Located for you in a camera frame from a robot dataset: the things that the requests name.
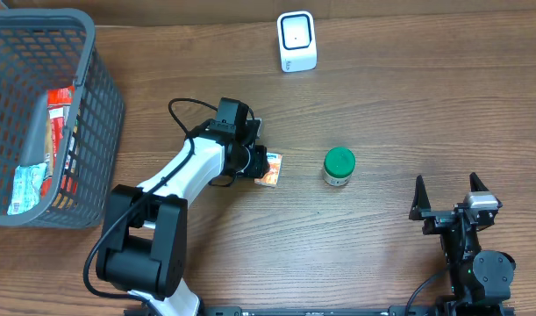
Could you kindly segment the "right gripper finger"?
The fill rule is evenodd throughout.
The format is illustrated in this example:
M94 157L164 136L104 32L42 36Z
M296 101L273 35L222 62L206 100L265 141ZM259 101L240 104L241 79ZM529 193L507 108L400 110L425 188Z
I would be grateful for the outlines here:
M409 219L423 219L423 212L432 210L426 193L424 179L421 175L416 178L414 198L409 213Z
M479 176L475 172L472 172L469 175L469 183L470 183L470 190L472 192L483 192L483 191L488 191L489 190L483 184L483 182L481 181L481 179L479 178Z

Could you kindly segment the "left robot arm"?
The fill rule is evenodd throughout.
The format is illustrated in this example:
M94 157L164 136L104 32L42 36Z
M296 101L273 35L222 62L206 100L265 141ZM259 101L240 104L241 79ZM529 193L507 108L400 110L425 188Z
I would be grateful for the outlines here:
M262 122L244 102L223 97L216 115L184 128L181 151L156 175L118 185L108 197L102 235L83 267L85 287L100 298L136 300L138 315L203 315L203 300L183 279L188 210L218 177L264 177Z

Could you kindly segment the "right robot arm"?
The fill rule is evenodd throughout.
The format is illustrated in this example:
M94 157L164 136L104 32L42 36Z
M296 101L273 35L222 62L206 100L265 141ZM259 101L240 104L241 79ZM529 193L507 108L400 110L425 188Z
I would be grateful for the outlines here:
M422 176L416 179L410 220L423 222L424 235L437 234L447 266L414 293L448 274L452 293L436 299L436 315L506 315L503 302L511 297L515 260L505 252L482 249L478 234L493 226L503 203L476 173L469 175L470 192L451 211L431 207Z

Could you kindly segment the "green lid jar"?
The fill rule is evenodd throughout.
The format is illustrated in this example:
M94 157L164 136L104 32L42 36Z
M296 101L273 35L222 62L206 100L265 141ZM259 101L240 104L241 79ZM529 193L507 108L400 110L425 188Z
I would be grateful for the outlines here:
M331 186L342 186L348 183L355 168L355 156L346 147L334 147L325 156L322 174Z

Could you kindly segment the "red and tan cracker package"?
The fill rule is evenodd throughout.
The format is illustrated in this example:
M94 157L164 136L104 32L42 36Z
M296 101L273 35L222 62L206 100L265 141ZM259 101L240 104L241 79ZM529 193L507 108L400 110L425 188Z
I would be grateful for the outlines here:
M47 92L47 118L46 134L44 146L44 163L46 171L40 189L40 196L44 198L49 192L52 176L54 173L55 159L59 153L61 140L63 139L63 128L68 119L70 105L73 102L75 87L49 90Z

